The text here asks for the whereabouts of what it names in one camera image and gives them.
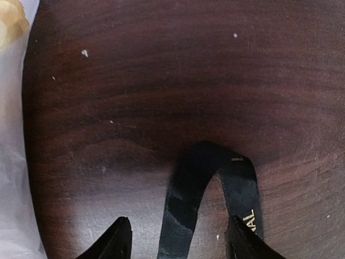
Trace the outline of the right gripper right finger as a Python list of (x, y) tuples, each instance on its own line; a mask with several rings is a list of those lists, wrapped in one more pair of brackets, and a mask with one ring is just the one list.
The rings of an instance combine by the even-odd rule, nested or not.
[(227, 257), (232, 259), (285, 259), (261, 240), (238, 216), (229, 218)]

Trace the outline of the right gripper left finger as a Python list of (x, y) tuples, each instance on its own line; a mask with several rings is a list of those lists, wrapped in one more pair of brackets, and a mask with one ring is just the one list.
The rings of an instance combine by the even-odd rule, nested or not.
[(132, 228), (127, 217), (115, 222), (77, 259), (130, 259)]

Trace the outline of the translucent white wrapping paper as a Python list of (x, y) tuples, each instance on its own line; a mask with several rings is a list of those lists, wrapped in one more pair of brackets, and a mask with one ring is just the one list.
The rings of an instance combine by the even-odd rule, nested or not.
[(22, 109), (24, 58), (39, 1), (20, 2), (29, 31), (1, 52), (1, 258), (46, 258), (30, 192)]

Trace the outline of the yellow blossom stem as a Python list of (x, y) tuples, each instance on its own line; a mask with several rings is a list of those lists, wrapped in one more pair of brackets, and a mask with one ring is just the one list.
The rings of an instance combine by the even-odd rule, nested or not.
[(29, 28), (30, 23), (20, 1), (1, 1), (1, 52)]

